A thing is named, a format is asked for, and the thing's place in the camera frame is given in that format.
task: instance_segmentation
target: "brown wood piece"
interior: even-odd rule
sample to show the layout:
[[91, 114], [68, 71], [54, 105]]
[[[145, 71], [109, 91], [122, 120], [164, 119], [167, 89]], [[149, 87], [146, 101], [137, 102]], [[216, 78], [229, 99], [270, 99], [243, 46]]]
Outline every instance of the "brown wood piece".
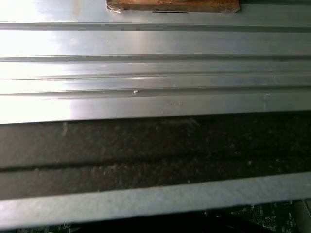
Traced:
[[236, 12], [239, 0], [107, 0], [110, 9], [176, 11], [176, 12]]

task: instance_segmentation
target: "metal surface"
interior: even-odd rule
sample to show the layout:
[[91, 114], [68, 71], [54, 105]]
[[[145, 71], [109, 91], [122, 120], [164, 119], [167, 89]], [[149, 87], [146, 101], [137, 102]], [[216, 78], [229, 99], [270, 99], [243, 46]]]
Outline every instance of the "metal surface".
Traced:
[[310, 197], [311, 173], [0, 201], [0, 228], [186, 212]]
[[0, 123], [311, 109], [310, 5], [0, 2]]

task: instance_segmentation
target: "green circuit board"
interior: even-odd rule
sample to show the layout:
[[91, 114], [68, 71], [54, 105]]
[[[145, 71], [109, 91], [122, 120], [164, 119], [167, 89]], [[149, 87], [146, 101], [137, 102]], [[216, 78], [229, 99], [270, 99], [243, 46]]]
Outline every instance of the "green circuit board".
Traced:
[[234, 207], [226, 209], [226, 212], [276, 233], [298, 232], [295, 220], [295, 206], [292, 201]]

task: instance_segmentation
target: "gray foam strip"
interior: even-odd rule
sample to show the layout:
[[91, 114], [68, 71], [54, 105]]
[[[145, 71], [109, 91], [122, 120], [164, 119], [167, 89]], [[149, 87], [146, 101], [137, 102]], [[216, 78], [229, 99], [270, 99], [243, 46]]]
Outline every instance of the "gray foam strip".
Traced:
[[311, 172], [0, 201], [0, 228], [53, 225], [311, 197]]

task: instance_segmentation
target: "shiny aluminum surface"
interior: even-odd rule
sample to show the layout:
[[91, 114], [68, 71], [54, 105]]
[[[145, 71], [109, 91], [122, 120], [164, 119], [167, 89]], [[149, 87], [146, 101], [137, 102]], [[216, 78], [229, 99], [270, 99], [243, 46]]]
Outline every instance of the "shiny aluminum surface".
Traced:
[[0, 123], [311, 109], [311, 6], [0, 2]]

